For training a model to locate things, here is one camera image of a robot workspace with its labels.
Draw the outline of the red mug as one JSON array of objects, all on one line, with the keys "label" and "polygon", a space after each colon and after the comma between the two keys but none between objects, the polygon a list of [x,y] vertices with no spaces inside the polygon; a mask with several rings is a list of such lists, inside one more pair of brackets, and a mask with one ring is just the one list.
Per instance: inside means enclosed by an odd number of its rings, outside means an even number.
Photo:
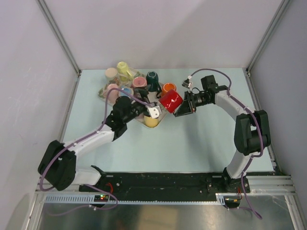
[{"label": "red mug", "polygon": [[183,98],[177,91],[171,89],[159,99],[159,102],[169,113],[174,113],[182,104]]}]

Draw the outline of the orange mug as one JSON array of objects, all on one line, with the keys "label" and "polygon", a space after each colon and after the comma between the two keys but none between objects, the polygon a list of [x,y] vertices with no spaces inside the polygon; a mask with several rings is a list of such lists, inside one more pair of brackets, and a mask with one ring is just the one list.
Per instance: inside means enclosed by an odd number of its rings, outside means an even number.
[{"label": "orange mug", "polygon": [[174,83],[167,82],[162,86],[162,94],[161,97],[163,97],[165,94],[167,94],[170,90],[177,90],[177,87]]}]

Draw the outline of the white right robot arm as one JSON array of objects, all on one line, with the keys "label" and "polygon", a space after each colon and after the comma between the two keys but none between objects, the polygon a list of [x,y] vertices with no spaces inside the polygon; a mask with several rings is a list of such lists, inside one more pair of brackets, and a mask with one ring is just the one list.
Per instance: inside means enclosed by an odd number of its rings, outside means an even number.
[{"label": "white right robot arm", "polygon": [[214,104],[222,108],[235,121],[234,144],[236,152],[221,178],[210,179],[208,185],[213,185],[216,192],[234,193],[238,189],[246,189],[244,179],[247,169],[254,158],[260,158],[263,151],[271,144],[271,134],[268,114],[264,110],[253,110],[245,106],[230,93],[230,88],[218,85],[213,75],[203,77],[203,89],[193,92],[191,76],[182,82],[187,88],[184,99],[177,111],[176,117],[196,112],[197,107]]}]

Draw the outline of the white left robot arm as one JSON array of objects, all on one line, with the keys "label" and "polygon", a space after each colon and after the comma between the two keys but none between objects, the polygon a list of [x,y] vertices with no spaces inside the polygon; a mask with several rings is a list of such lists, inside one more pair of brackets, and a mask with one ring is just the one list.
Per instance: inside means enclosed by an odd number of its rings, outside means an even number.
[{"label": "white left robot arm", "polygon": [[52,188],[62,191],[72,184],[89,184],[94,190],[102,191],[106,187],[105,173],[97,166],[77,167],[77,161],[94,149],[112,142],[127,131],[127,123],[146,113],[151,106],[145,90],[139,90],[135,96],[125,93],[116,99],[110,114],[98,128],[85,136],[66,143],[54,140],[49,143],[38,167],[41,175],[39,187],[47,180]]}]

